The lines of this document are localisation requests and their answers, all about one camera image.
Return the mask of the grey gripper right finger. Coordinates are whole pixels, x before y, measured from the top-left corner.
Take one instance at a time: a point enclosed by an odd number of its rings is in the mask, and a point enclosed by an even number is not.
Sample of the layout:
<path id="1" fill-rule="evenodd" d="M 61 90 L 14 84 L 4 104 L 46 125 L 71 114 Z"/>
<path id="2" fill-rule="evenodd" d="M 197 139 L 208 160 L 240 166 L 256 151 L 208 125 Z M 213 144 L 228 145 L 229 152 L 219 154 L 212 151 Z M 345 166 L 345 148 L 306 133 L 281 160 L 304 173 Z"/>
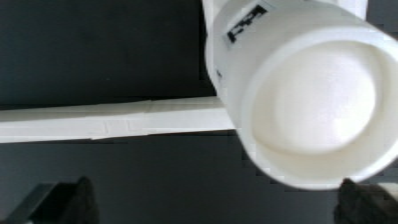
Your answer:
<path id="1" fill-rule="evenodd" d="M 398 183 L 361 184 L 343 180 L 334 224 L 398 224 Z"/>

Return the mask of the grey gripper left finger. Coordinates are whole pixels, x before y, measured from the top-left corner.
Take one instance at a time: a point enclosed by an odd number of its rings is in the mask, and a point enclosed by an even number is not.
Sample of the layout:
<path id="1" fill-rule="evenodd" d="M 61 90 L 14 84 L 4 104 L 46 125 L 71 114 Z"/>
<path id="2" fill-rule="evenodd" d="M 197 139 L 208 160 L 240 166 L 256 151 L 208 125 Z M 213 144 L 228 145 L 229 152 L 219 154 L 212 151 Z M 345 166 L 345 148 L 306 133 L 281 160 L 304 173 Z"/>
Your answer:
<path id="1" fill-rule="evenodd" d="M 0 224 L 100 224 L 91 179 L 82 176 L 75 182 L 41 183 Z"/>

